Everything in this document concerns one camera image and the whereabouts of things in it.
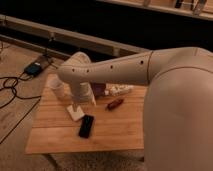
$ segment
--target small white block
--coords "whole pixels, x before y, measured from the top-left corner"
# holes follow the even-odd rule
[[[72,117],[72,119],[74,121],[78,121],[79,119],[83,118],[84,115],[85,115],[80,106],[77,107],[77,111],[76,112],[74,112],[72,105],[68,106],[67,110],[68,110],[70,116]]]

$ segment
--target table leg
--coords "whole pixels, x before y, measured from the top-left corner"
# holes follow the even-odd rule
[[[54,167],[55,170],[58,170],[60,168],[56,160],[51,156],[51,154],[42,155],[50,162],[50,164]]]

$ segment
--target wire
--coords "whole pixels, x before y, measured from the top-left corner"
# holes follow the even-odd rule
[[[8,132],[8,134],[0,140],[0,145],[7,139],[7,137],[18,127],[18,125],[26,118],[26,116],[35,108],[35,106],[40,102],[41,99],[38,99],[33,106],[24,114],[24,116],[19,120],[19,122]]]
[[[48,48],[49,48],[49,45],[50,43],[53,42],[53,38],[49,39],[48,42],[47,42],[47,45],[45,46],[45,49],[44,49],[44,57],[46,58],[47,62],[49,63],[49,65],[51,65],[52,67],[54,67],[55,69],[58,69],[58,66],[54,65],[51,61],[49,61],[49,56],[48,56]]]
[[[17,89],[15,88],[19,81],[28,81],[30,80],[31,76],[29,76],[28,78],[22,78],[22,76],[24,75],[24,72],[19,76],[19,77],[0,77],[0,79],[5,79],[3,82],[3,87],[0,89],[0,92],[3,90],[11,90],[13,96],[11,97],[11,99],[6,102],[5,104],[3,104],[2,106],[0,106],[0,109],[8,106],[15,98],[21,99],[21,100],[30,100],[30,99],[37,99],[37,98],[41,98],[41,96],[34,96],[34,97],[21,97],[19,96],[17,93]],[[7,85],[9,81],[13,80],[11,85]]]

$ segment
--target metal rack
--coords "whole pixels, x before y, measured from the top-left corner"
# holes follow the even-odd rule
[[[112,3],[112,4],[119,4],[119,5],[127,5],[131,7],[136,7],[136,8],[142,8],[142,9],[148,9],[148,10],[153,10],[153,11],[159,11],[159,12],[165,12],[165,13],[171,13],[171,14],[177,14],[177,15],[182,15],[182,16],[188,16],[188,17],[194,17],[194,18],[200,18],[204,20],[213,20],[213,11],[212,13],[206,13],[204,12],[204,7],[207,3],[207,0],[198,0],[193,9],[191,10],[183,10],[180,8],[175,8],[175,6],[172,7],[167,7],[167,6],[159,6],[159,5],[154,5],[152,4],[151,0],[143,0],[141,3],[137,1],[127,1],[127,0],[97,0],[101,2],[106,2],[106,3]],[[182,4],[183,0],[177,0],[175,1],[176,4]]]

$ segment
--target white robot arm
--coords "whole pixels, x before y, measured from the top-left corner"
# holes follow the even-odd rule
[[[212,171],[212,57],[189,47],[91,63],[78,52],[58,75],[70,85],[75,102],[91,99],[87,82],[149,85],[144,102],[148,171]]]

